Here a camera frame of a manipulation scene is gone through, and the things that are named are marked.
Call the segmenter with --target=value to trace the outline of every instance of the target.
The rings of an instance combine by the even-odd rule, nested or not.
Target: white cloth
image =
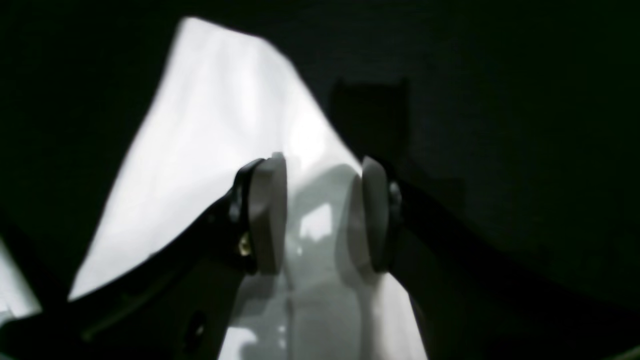
[[[425,359],[408,295],[369,267],[360,164],[273,46],[199,19],[180,24],[69,299],[163,248],[275,151],[289,182],[284,271],[245,280],[220,359]]]

